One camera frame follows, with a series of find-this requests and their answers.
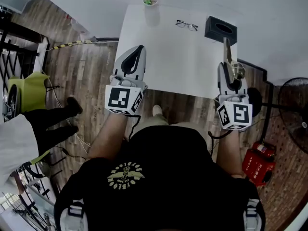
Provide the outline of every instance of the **person in white shirt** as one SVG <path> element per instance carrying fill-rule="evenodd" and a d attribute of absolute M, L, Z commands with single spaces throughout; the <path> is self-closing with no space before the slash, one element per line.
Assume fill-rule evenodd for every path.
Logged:
<path fill-rule="evenodd" d="M 0 193 L 22 194 L 24 189 L 15 172 L 23 163 L 43 155 L 78 132 L 78 127 L 49 127 L 82 113 L 73 97 L 64 108 L 33 110 L 0 124 Z"/>

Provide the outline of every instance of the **person in black t-shirt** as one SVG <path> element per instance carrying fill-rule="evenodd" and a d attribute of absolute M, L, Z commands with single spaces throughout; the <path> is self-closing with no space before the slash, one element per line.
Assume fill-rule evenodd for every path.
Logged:
<path fill-rule="evenodd" d="M 168 126 L 159 106 L 153 112 L 127 143 L 128 117 L 109 115 L 57 198 L 58 230 L 62 211 L 81 199 L 90 231 L 264 230 L 257 189 L 243 179 L 238 131 L 219 141 L 214 163 L 197 130 Z"/>

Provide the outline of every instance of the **yellow and black caution tape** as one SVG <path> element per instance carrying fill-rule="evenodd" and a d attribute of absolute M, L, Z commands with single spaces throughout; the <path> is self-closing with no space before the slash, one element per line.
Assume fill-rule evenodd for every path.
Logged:
<path fill-rule="evenodd" d="M 57 50 L 57 49 L 60 49 L 60 48 L 64 48 L 66 46 L 74 46 L 74 45 L 82 45 L 82 44 L 110 43 L 110 42 L 117 42 L 117 41 L 91 41 L 91 40 L 81 41 L 81 40 L 77 40 L 75 42 L 55 46 L 55 47 L 53 47 L 49 50 L 46 50 L 46 51 Z"/>

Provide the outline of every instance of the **black tissue box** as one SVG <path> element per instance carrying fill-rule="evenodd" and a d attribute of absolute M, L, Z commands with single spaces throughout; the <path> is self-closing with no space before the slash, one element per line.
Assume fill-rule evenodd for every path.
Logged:
<path fill-rule="evenodd" d="M 237 42 L 237 27 L 210 16 L 205 24 L 205 37 L 221 43 L 228 38 L 231 46 Z"/>

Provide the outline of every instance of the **eyeglasses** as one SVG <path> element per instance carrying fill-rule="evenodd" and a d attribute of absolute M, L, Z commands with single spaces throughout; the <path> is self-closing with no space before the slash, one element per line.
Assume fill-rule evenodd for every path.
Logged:
<path fill-rule="evenodd" d="M 191 31 L 198 31 L 198 26 L 194 25 L 194 24 L 189 24 L 189 23 L 186 23 L 184 21 L 180 21 L 180 20 L 177 20 L 176 24 L 177 26 L 179 27 L 185 27 L 187 26 L 189 30 Z"/>

